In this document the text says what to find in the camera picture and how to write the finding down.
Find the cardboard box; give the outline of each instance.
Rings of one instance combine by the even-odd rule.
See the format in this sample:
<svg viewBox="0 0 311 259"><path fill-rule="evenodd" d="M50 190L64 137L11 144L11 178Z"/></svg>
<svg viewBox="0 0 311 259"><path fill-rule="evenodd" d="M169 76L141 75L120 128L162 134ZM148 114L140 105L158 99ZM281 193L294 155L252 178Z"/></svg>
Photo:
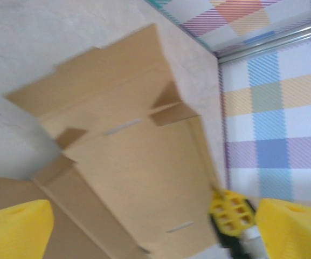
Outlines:
<svg viewBox="0 0 311 259"><path fill-rule="evenodd" d="M217 180L201 121L180 98L154 25L67 61L8 99L61 136L75 161L55 181L51 173L36 178L61 203L68 196L54 188L85 179L153 258L185 258L216 243L207 210ZM76 215L99 236L85 216Z"/></svg>

